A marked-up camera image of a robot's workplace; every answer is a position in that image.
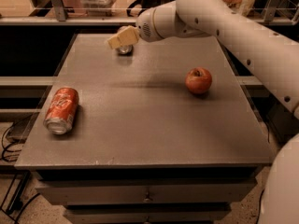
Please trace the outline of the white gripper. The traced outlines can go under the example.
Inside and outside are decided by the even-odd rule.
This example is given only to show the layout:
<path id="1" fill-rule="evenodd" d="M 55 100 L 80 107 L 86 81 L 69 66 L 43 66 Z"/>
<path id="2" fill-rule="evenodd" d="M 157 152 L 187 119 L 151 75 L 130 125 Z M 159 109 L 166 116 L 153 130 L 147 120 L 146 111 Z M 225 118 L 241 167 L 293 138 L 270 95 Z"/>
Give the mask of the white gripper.
<path id="1" fill-rule="evenodd" d="M 136 20 L 134 26 L 122 26 L 119 31 L 107 40 L 112 49 L 134 45 L 140 37 L 147 42 L 155 42 L 160 39 L 154 27 L 154 8 L 142 12 Z"/>

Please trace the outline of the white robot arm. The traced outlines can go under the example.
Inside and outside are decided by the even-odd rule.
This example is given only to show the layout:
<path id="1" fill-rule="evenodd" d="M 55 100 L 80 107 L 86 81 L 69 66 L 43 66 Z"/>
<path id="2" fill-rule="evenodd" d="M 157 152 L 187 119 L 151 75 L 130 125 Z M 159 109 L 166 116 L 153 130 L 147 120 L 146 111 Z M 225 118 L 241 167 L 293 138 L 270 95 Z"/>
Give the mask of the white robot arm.
<path id="1" fill-rule="evenodd" d="M 299 44 L 233 12 L 223 0 L 174 0 L 144 11 L 108 39 L 112 49 L 138 40 L 213 35 L 299 119 Z M 276 155 L 257 224 L 299 224 L 299 134 Z"/>

